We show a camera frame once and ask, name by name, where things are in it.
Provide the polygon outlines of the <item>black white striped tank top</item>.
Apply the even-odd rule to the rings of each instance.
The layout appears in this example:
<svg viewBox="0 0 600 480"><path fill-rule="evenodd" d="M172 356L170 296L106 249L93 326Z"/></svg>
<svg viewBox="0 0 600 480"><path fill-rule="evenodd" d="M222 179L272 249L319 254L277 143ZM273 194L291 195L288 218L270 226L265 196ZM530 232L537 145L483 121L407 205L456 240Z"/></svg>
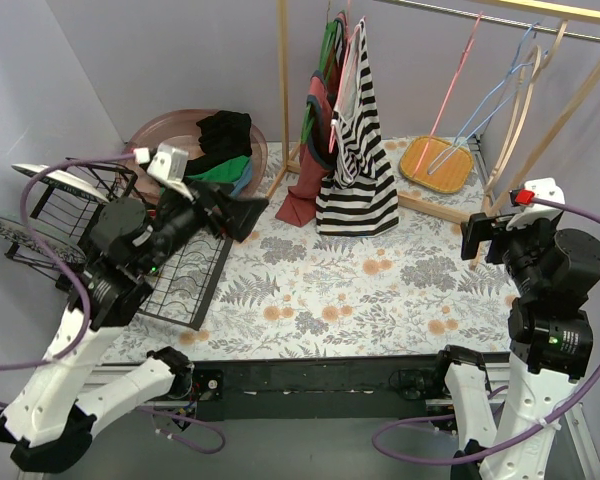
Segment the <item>black white striped tank top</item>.
<svg viewBox="0 0 600 480"><path fill-rule="evenodd" d="M399 224L397 185L382 144L368 54L365 22L354 118L336 128L335 168L322 180L316 200L320 235L375 237Z"/></svg>

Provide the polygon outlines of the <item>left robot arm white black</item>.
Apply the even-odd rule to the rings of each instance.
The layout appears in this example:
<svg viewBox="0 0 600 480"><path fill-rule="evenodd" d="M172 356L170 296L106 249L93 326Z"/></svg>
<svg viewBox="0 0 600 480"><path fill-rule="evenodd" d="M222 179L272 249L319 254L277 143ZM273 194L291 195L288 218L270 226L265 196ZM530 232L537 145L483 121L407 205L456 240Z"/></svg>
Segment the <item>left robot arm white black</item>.
<svg viewBox="0 0 600 480"><path fill-rule="evenodd" d="M233 198L195 182L169 196L155 215L129 197L108 203L90 238L98 255L77 278L59 328L23 390L0 409L0 443L24 472L57 474L75 465L93 439L145 402L185 398L191 361L172 347L148 353L131 372L89 393L82 391L101 356L152 294L147 276L200 230L236 241L247 238L269 202Z"/></svg>

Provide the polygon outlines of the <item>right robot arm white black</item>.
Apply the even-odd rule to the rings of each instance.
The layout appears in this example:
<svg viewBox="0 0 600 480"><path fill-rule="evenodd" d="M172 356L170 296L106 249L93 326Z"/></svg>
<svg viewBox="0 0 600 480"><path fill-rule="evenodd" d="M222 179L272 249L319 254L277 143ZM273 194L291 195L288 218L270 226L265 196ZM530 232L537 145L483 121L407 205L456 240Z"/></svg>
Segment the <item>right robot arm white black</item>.
<svg viewBox="0 0 600 480"><path fill-rule="evenodd" d="M560 218L510 228L510 216L473 214L462 223L461 256L482 241L487 262L505 267L518 289L509 318L509 383L500 419L492 417L482 356L448 345L432 373L434 389L452 398L459 449L453 479L542 479L558 421L547 420L584 377L593 331L582 306L600 280L600 241Z"/></svg>

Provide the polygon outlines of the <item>pink wire hanger front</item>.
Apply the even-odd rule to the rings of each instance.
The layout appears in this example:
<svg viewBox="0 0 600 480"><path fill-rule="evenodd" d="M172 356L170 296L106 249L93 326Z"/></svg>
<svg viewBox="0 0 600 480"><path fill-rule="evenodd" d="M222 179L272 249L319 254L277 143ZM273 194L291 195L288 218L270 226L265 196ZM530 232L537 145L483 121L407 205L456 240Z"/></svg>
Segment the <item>pink wire hanger front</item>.
<svg viewBox="0 0 600 480"><path fill-rule="evenodd" d="M331 130L329 137L329 152L333 153L336 146L336 128L341 122L351 123L354 118L359 89L361 69L361 48L364 36L366 17L362 16L348 36L345 58L341 71L338 95L333 108Z"/></svg>

